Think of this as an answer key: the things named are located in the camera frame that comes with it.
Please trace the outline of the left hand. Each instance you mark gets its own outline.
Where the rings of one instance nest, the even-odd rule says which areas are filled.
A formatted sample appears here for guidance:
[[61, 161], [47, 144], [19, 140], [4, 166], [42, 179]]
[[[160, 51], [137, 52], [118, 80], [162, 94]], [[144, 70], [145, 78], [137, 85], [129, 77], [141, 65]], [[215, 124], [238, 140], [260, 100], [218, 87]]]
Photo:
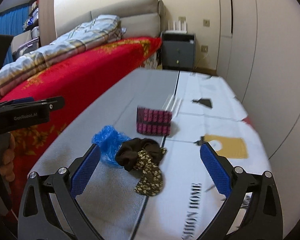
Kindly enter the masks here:
[[13, 160], [15, 157], [15, 139], [10, 133], [9, 147], [2, 154], [2, 165], [0, 166], [0, 174], [8, 182], [12, 182], [15, 179], [15, 174], [13, 172]]

